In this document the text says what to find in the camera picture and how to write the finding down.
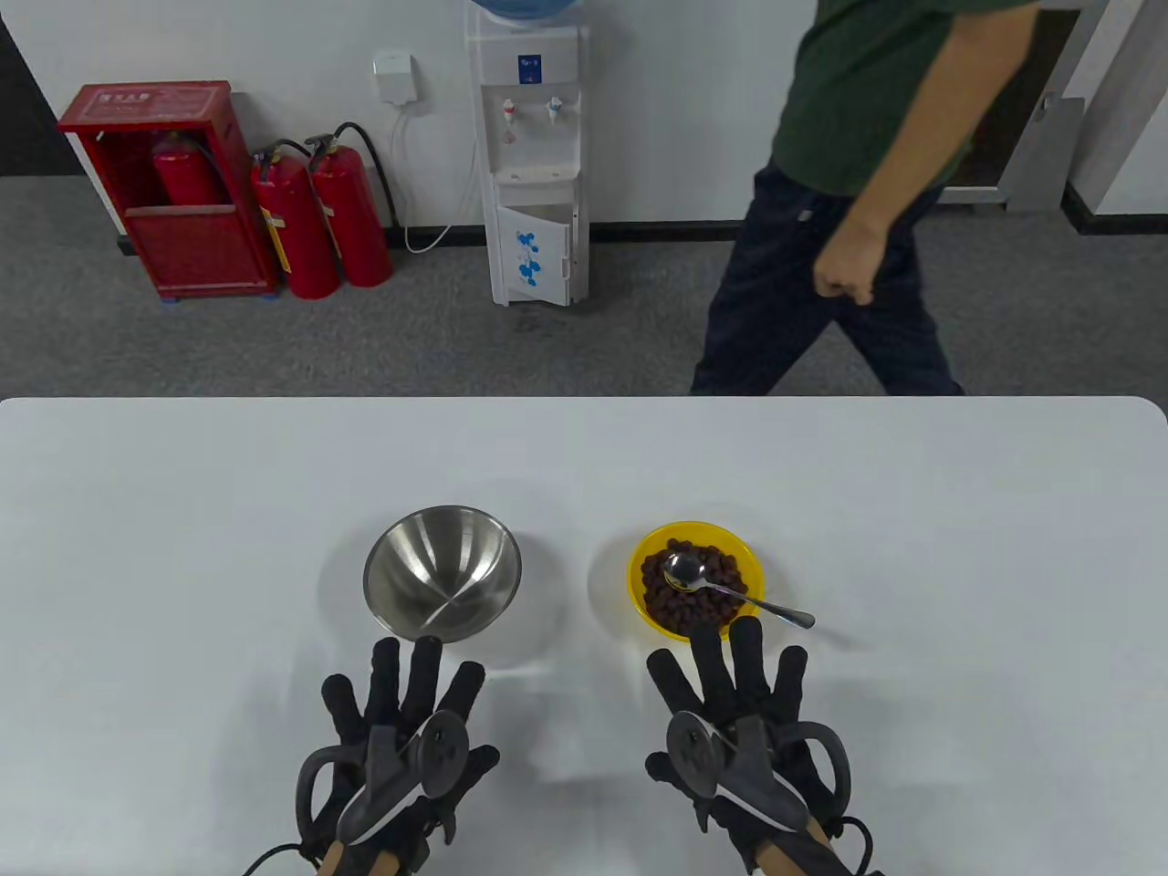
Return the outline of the person's right hand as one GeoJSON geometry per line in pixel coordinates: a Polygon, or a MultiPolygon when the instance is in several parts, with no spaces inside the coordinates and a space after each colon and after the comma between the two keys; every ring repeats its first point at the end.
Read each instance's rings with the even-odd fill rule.
{"type": "Polygon", "coordinates": [[[648,656],[670,712],[669,751],[647,756],[648,776],[683,793],[700,830],[725,830],[746,872],[846,875],[830,840],[854,822],[850,760],[830,726],[800,717],[807,651],[785,647],[767,677],[755,617],[735,619],[726,642],[694,631],[690,651],[698,690],[670,651],[648,656]]]}

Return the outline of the person's left hand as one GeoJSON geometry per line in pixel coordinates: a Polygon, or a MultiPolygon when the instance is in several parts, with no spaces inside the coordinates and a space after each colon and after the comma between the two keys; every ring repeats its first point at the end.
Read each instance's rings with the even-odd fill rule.
{"type": "Polygon", "coordinates": [[[442,640],[413,644],[406,689],[401,690],[401,644],[380,640],[371,651],[369,693],[356,704],[350,677],[333,674],[321,684],[338,743],[308,756],[297,773],[296,821],[301,858],[318,875],[418,872],[430,856],[430,839],[456,837],[456,809],[496,769],[496,748],[465,748],[442,766],[442,790],[424,780],[422,763],[439,748],[459,746],[484,689],[485,667],[459,663],[439,693],[442,640]]]}

